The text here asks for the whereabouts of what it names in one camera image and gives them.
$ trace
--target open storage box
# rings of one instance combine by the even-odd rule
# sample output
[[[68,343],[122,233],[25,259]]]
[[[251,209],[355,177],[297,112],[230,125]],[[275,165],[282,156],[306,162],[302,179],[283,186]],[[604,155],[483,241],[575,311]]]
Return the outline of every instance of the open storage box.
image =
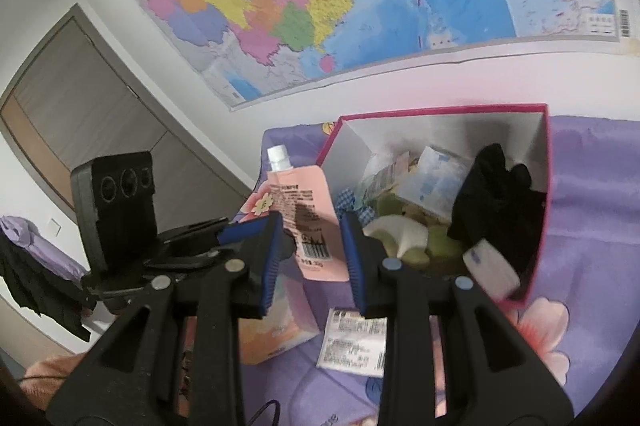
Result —
[[[473,161],[492,143],[502,146],[507,168],[529,168],[532,189],[547,193],[540,247],[508,303],[524,305],[544,243],[550,191],[550,150],[546,105],[487,105],[412,109],[341,117],[327,140],[318,164],[332,197],[355,188],[367,175],[391,164],[401,153],[420,155],[425,146],[447,150]]]

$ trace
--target black cable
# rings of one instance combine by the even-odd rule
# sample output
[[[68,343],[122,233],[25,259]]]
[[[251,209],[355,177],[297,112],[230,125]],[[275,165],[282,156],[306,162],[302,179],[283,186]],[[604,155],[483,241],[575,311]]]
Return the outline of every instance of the black cable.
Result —
[[[20,379],[16,379],[15,382],[20,384],[23,381],[28,381],[30,379],[66,379],[68,376],[28,376],[21,377]]]
[[[264,403],[264,405],[262,405],[262,408],[260,408],[254,414],[254,416],[249,419],[249,422],[246,424],[246,426],[252,426],[252,424],[258,420],[258,417],[260,417],[260,415],[262,415],[264,411],[272,404],[274,404],[276,408],[273,412],[273,421],[271,422],[271,426],[278,426],[278,424],[280,424],[280,403],[275,399]]]

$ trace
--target door frame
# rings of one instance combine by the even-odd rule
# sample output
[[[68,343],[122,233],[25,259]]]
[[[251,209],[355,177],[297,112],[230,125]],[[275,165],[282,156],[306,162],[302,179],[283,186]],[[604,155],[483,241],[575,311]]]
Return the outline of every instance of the door frame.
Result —
[[[216,159],[202,144],[193,137],[178,121],[154,98],[154,96],[146,89],[142,82],[129,70],[116,52],[102,37],[100,32],[91,23],[89,18],[84,14],[82,8],[75,4],[60,18],[60,20],[47,32],[46,35],[38,42],[28,55],[26,60],[20,65],[14,77],[9,82],[7,88],[0,94],[0,110],[4,107],[8,97],[13,93],[16,85],[20,82],[29,67],[39,57],[40,53],[49,44],[64,26],[74,21],[87,40],[94,46],[95,50],[100,53],[103,60],[113,70],[114,74],[120,78],[131,93],[142,103],[169,132],[171,132],[184,146],[187,147],[203,164],[205,164],[215,175],[220,177],[233,191],[241,197],[247,198],[251,189],[248,188],[241,180],[233,175],[218,159]],[[7,128],[2,117],[0,117],[0,133],[5,138],[12,152],[20,161],[28,174],[33,178],[36,184],[47,194],[56,206],[73,222],[76,221],[76,213],[69,207],[65,200],[56,192],[56,190],[47,182],[40,174],[36,167],[31,164],[30,159],[15,141],[13,134]]]

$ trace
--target black garment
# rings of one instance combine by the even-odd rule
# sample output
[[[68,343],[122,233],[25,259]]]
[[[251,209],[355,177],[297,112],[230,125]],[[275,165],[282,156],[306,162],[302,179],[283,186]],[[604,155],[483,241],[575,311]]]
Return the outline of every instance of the black garment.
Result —
[[[44,314],[66,330],[89,341],[91,333],[82,326],[82,308],[93,310],[95,298],[68,280],[40,265],[28,251],[16,246],[0,229],[0,276],[20,307]]]
[[[546,194],[531,189],[523,164],[506,169],[495,143],[476,157],[453,205],[448,235],[468,247],[486,239],[523,275],[534,263],[545,217]]]

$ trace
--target purple tablecloth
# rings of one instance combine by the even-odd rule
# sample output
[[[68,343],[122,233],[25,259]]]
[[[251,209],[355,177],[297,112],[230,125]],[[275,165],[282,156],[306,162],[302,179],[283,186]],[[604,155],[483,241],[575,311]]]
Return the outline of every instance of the purple tablecloth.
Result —
[[[576,414],[593,398],[640,320],[640,123],[552,117],[552,204],[527,308],[510,318],[564,386]],[[331,124],[265,132],[260,180],[237,219],[268,209],[266,149],[313,164]],[[323,328],[329,307],[352,307],[347,283],[305,281]],[[283,405],[281,426],[346,425],[375,414],[366,378],[315,367],[321,337],[243,367],[245,405]],[[256,425],[271,424],[265,415]]]

